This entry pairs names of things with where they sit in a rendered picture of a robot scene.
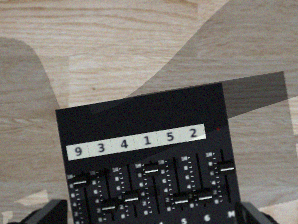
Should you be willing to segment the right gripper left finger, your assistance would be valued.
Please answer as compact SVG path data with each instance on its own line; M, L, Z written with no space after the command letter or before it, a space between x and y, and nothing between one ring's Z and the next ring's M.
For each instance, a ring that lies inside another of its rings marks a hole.
M68 224L67 200L52 199L44 207L31 212L20 222L22 223L10 222L6 224Z

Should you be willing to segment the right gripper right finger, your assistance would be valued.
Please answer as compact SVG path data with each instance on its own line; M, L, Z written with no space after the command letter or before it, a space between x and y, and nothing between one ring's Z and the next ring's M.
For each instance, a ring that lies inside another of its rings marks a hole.
M268 219L269 220L268 220ZM279 224L270 215L260 212L251 202L236 202L234 224Z

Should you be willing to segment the black lighting desk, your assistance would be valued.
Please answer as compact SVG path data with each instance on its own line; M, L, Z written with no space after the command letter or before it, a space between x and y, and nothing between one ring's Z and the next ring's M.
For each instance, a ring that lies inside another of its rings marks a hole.
M222 83L55 112L74 224L234 224Z

